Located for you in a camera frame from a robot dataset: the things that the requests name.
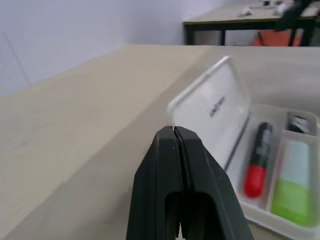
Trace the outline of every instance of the white lid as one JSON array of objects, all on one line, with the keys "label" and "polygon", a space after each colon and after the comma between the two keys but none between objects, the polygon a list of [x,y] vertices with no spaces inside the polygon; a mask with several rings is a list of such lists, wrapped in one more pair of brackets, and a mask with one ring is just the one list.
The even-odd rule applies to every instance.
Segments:
[{"label": "white lid", "polygon": [[196,132],[222,168],[249,109],[250,97],[228,56],[202,73],[168,105],[173,123]]}]

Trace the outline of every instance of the desk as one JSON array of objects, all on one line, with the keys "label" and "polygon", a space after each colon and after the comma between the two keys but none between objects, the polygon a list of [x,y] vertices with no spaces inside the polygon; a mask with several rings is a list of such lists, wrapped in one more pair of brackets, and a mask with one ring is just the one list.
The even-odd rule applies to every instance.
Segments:
[{"label": "desk", "polygon": [[[256,9],[261,3],[230,4],[214,9],[203,15],[185,21],[185,43],[194,45],[195,32],[197,31],[220,31],[220,45],[224,46],[226,31],[228,30],[265,30],[274,29],[279,16],[274,15],[275,9]],[[253,15],[239,17],[245,7],[254,7]],[[293,45],[296,29],[303,29],[301,46],[309,46],[312,33],[315,27],[314,18],[317,14],[316,7],[307,8],[301,17],[296,20],[289,46]]]},{"label": "desk", "polygon": [[125,240],[134,174],[171,123],[167,104],[224,55],[254,103],[320,116],[319,48],[125,47],[1,97],[0,239]]}]

